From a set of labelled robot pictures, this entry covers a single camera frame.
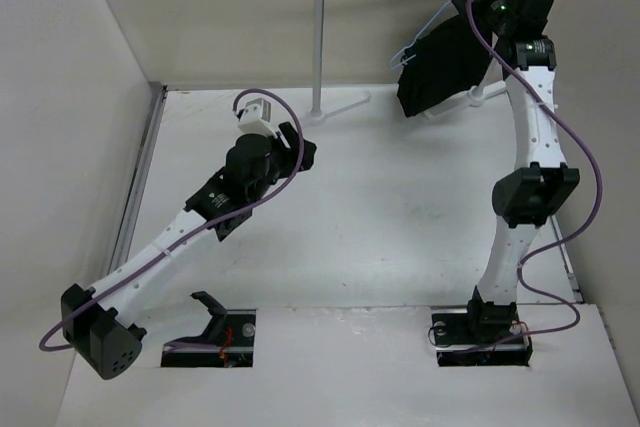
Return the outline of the light blue plastic hanger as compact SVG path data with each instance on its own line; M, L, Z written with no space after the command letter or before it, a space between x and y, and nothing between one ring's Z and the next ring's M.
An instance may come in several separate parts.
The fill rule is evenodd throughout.
M389 68L391 71L398 69L401 66L405 66L411 60L413 60L416 55L410 54L409 50L415 46L415 44L421 40L427 33L430 32L435 22L439 19L439 17L449 8L452 4L450 0L446 0L438 10L429 18L429 20L416 32L414 38L411 42L404 45L401 49L399 49L389 60Z

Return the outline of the black trousers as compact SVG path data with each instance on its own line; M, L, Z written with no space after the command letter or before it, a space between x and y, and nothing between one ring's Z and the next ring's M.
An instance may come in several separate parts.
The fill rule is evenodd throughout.
M410 48L397 89L405 117L414 117L483 79L491 56L468 20L456 15Z

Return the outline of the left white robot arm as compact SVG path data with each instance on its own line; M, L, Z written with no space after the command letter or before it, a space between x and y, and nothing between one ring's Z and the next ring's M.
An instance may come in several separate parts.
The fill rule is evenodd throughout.
M144 348L138 321L150 297L177 273L198 241L224 241L253 211L314 163L316 146L283 122L274 131L242 134L224 166L192 194L173 221L133 258L91 286L60 298L64 339L103 380L127 370Z

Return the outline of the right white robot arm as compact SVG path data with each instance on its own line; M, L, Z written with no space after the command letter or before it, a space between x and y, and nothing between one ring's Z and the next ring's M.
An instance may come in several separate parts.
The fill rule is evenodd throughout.
M495 35L494 59L502 68L514 118L514 170L494 185L496 234L463 320L474 342L503 342L517 318L521 261L580 181L578 169L566 163L552 119L557 62L544 29L555 0L451 1L474 33Z

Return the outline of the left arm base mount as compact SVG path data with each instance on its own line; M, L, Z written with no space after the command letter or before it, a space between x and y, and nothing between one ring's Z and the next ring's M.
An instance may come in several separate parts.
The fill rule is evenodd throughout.
M162 368L251 368L256 338L256 310L230 310L214 315L198 336L163 346Z

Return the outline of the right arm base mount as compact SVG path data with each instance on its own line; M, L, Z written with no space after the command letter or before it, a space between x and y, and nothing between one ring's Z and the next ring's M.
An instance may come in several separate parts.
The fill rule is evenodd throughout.
M437 309L431 313L428 339L439 367L528 367L533 354L528 326L516 320L489 340L481 340L463 309Z

